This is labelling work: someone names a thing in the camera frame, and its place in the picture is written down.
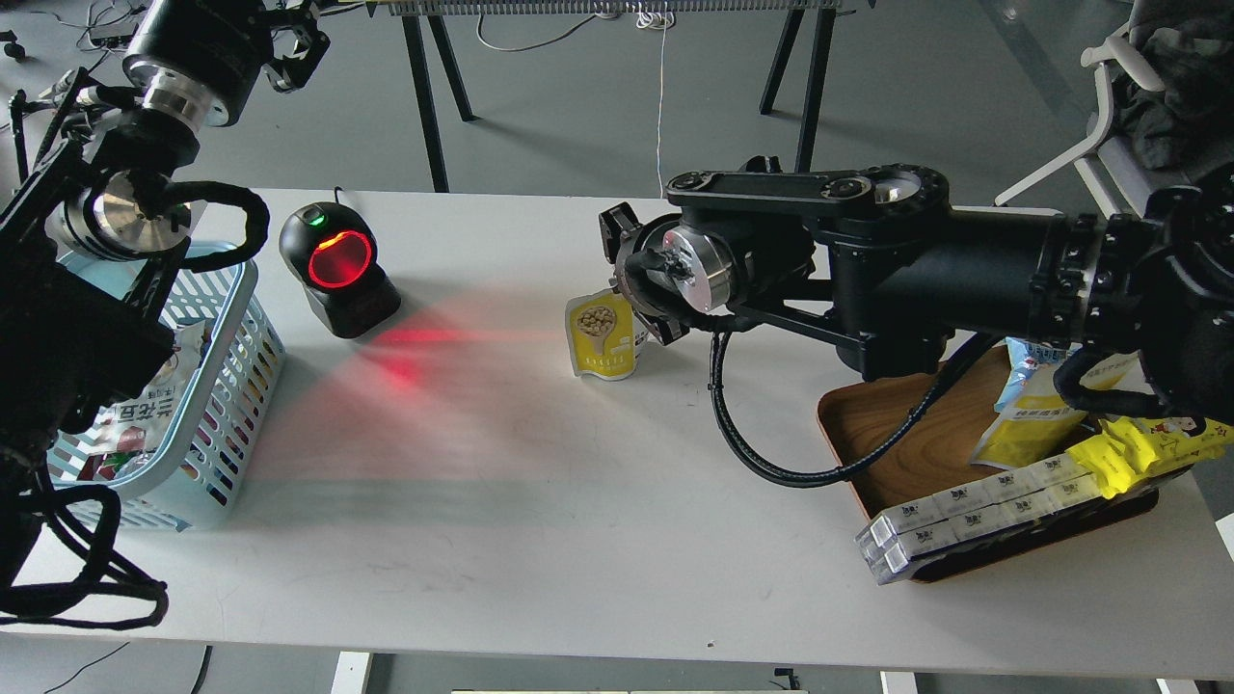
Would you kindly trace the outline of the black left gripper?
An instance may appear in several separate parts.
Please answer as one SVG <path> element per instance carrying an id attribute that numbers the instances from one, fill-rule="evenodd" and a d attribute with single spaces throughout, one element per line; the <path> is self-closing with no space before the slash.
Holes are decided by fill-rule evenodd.
<path id="1" fill-rule="evenodd" d="M 329 48 L 317 19 L 260 19 L 263 1 L 153 1 L 123 56 L 123 74 L 148 86 L 159 69 L 173 70 L 213 98 L 211 126 L 238 119 L 260 67 L 274 93 L 296 93 Z M 290 31 L 290 54 L 275 54 L 275 35 Z"/>

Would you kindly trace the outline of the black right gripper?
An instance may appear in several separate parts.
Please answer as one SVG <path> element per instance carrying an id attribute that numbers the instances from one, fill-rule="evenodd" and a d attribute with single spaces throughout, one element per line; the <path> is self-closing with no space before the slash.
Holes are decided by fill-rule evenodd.
<path id="1" fill-rule="evenodd" d="M 712 315 L 733 298 L 735 262 L 677 215 L 643 225 L 631 203 L 622 201 L 598 214 L 598 228 L 617 293 L 660 345 L 679 341 L 692 328 L 747 333 L 759 325 L 755 319 Z"/>

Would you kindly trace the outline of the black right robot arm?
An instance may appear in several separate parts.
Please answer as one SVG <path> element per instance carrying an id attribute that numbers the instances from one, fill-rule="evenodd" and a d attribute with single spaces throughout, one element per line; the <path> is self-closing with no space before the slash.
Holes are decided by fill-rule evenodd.
<path id="1" fill-rule="evenodd" d="M 661 343 L 712 333 L 710 390 L 729 448 L 790 488 L 847 480 L 890 449 L 1004 337 L 1077 352 L 1055 383 L 1088 412 L 1232 422 L 1232 167 L 1153 193 L 1141 216 L 951 207 L 918 164 L 784 173 L 689 172 L 675 214 L 598 217 L 615 288 Z M 933 373 L 906 422 L 832 470 L 772 466 L 740 437 L 723 396 L 732 333 L 760 325 L 837 348 L 864 382 Z"/>

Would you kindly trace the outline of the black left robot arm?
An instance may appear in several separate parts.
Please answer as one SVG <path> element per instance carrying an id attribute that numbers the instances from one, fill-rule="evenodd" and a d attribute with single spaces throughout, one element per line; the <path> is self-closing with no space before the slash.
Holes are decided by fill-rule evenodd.
<path id="1" fill-rule="evenodd" d="M 247 262 L 263 249 L 267 203 L 248 188 L 173 182 L 205 126 L 242 114 L 260 73 L 304 88 L 329 40 L 323 1 L 154 1 L 123 54 L 128 85 L 88 67 L 46 98 L 9 104 L 19 189 L 2 210 L 2 624 L 88 627 L 67 611 L 91 596 L 151 601 L 167 584 L 115 548 L 118 493 L 58 491 L 47 453 L 136 398 L 173 352 L 160 312 L 181 270 Z"/>

